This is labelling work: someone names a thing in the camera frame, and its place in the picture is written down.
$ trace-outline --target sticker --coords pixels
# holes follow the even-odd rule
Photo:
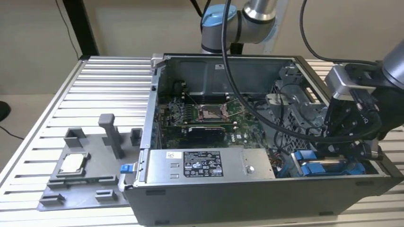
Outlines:
[[[224,176],[220,151],[184,152],[184,176]]]
[[[224,69],[225,69],[225,66],[224,66],[224,65],[215,65],[215,69],[216,69],[216,70],[224,70]]]
[[[177,152],[177,151],[168,151],[165,158],[177,158],[181,159],[183,158],[183,152]]]
[[[76,173],[83,165],[84,154],[68,154],[64,158],[60,170],[63,173]]]

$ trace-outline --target white wall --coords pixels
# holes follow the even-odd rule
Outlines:
[[[273,54],[312,58],[299,31],[303,0],[289,0]],[[381,60],[404,38],[404,0],[308,0],[304,28],[327,57]]]
[[[203,10],[205,1],[199,0]],[[213,0],[211,4],[223,3]],[[245,0],[232,1],[239,8]],[[200,18],[188,0],[84,1],[101,54],[149,56],[152,53],[199,53]],[[261,53],[248,45],[245,53]]]
[[[76,62],[55,1],[0,0],[0,94],[55,93]]]
[[[241,6],[245,0],[233,2]],[[101,54],[200,51],[199,17],[188,0],[85,0],[84,4]],[[297,27],[300,4],[301,0],[288,0],[273,54],[311,57]],[[309,42],[328,57],[381,59],[404,37],[403,12],[404,0],[309,0]],[[53,0],[0,0],[0,46],[0,94],[56,92],[76,57]],[[244,50],[259,54],[263,45],[249,44]]]

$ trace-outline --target blue latch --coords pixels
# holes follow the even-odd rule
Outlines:
[[[303,171],[304,176],[325,173],[324,167],[320,163],[308,163],[308,164],[303,165],[301,171]]]
[[[133,164],[123,164],[120,166],[120,173],[121,174],[132,174],[133,173]]]
[[[201,24],[204,27],[213,27],[221,25],[224,10],[225,10],[224,4],[209,6],[201,20]],[[236,6],[231,5],[228,9],[228,17],[227,17],[228,21],[235,17],[236,13],[237,13],[237,8]]]
[[[295,157],[297,160],[303,159],[317,159],[317,156],[312,150],[299,150],[295,152]]]
[[[367,170],[361,163],[356,163],[353,167],[348,167],[343,171],[343,174],[347,174],[347,175],[363,175],[365,173],[367,173]]]

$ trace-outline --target black pole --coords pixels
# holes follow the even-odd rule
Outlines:
[[[100,55],[83,0],[63,0],[83,55]]]
[[[244,47],[244,44],[232,43],[229,46],[229,53],[231,54],[243,54],[243,47]]]

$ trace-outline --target motherboard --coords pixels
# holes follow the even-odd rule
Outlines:
[[[159,105],[163,149],[268,147],[260,123],[236,98],[183,95]]]

